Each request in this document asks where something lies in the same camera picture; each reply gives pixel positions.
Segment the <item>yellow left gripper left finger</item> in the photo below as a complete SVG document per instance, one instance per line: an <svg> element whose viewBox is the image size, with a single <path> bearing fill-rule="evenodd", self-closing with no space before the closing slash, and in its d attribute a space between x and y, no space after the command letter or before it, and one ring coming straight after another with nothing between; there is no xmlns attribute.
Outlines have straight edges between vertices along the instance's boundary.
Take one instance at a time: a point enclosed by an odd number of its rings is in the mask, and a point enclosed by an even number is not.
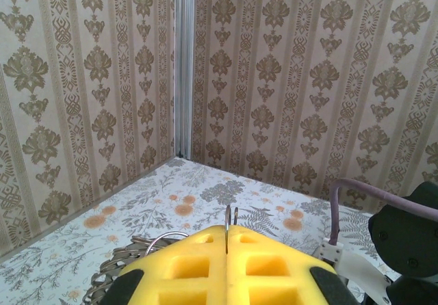
<svg viewBox="0 0 438 305"><path fill-rule="evenodd" d="M126 266L103 304L226 304L224 226L185 237Z"/></svg>

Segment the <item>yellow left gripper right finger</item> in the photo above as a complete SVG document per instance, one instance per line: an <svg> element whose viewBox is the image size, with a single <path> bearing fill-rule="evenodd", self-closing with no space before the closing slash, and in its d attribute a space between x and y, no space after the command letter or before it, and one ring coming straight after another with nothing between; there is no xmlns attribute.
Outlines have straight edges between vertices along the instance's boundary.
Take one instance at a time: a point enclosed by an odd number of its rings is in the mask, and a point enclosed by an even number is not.
<svg viewBox="0 0 438 305"><path fill-rule="evenodd" d="M227 304L357 304L334 268L243 226L227 237Z"/></svg>

